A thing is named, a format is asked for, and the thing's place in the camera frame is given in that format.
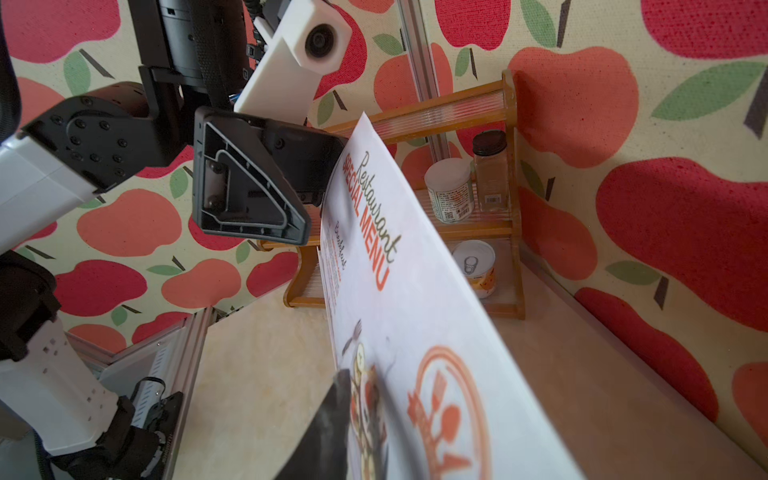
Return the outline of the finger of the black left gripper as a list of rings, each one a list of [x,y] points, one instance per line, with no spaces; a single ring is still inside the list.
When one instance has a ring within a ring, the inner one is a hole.
[[[267,120],[263,143],[301,202],[319,207],[347,139],[306,126]]]
[[[206,234],[305,245],[311,218],[276,159],[302,125],[200,107],[194,117],[193,218]]]

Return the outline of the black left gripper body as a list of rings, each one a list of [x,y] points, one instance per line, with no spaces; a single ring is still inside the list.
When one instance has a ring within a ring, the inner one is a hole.
[[[156,81],[184,87],[225,111],[253,73],[248,50],[261,1],[130,1],[141,62]]]

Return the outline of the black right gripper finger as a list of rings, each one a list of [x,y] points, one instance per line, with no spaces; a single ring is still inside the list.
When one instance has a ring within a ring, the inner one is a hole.
[[[345,479],[350,405],[351,373],[342,369],[275,479]]]

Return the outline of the restaurant special menu sheet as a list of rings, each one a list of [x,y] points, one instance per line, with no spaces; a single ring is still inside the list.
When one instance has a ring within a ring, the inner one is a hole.
[[[367,117],[331,175],[318,260],[352,478],[582,477]]]

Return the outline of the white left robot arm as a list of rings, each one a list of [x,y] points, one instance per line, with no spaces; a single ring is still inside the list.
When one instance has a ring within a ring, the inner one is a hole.
[[[181,393],[133,424],[133,397],[97,382],[72,339],[109,352],[174,319],[266,293],[299,265],[280,253],[247,277],[220,258],[260,239],[308,242],[339,137],[301,121],[352,31],[324,1],[132,1],[139,80],[49,102],[18,62],[67,60],[122,24],[115,1],[1,5],[1,397],[32,429],[43,473],[157,479]],[[201,257],[177,249],[184,234]],[[210,247],[217,241],[219,248]]]

